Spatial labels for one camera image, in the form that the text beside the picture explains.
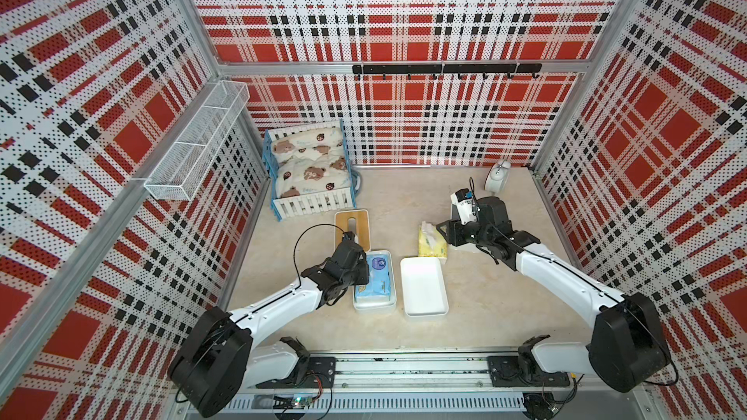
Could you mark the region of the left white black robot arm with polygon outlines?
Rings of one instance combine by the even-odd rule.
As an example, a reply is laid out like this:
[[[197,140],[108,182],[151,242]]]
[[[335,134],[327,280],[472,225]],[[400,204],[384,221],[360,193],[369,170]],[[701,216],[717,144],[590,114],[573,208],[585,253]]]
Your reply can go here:
[[[300,272],[295,283],[231,312],[217,306],[206,310],[169,365],[177,394],[210,418],[243,387],[297,387],[309,378],[320,385],[299,340],[263,342],[294,320],[335,305],[349,289],[367,284],[369,274],[366,252],[346,231],[332,256]]]

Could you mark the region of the wooden tissue box lid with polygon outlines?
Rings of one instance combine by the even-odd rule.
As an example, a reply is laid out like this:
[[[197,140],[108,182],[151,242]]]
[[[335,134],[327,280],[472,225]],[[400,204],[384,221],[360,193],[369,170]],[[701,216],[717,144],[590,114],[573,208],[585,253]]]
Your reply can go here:
[[[355,209],[340,211],[335,215],[335,225],[343,231],[349,231],[355,235],[355,241],[364,249],[370,252],[371,229],[369,212],[366,209]]]

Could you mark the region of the yellow tissue paper pack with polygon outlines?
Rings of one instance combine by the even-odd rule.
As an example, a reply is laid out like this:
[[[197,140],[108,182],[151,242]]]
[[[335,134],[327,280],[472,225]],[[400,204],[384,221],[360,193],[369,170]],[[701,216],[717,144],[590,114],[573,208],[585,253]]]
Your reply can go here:
[[[425,258],[436,258],[441,264],[447,262],[447,241],[442,237],[436,227],[430,223],[422,222],[418,230],[418,256]]]

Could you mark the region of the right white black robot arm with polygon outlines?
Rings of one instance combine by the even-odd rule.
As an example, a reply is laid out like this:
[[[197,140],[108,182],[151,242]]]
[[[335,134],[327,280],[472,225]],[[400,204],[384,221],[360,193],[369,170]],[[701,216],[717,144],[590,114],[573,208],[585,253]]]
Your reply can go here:
[[[591,328],[588,342],[552,342],[535,336],[517,350],[517,375],[528,385],[554,373],[596,375],[626,393],[652,383],[653,375],[674,362],[655,303],[625,294],[581,272],[556,256],[540,239],[514,229],[505,203],[496,196],[476,198],[468,189],[451,195],[451,219],[439,234],[453,247],[467,244],[542,285]]]

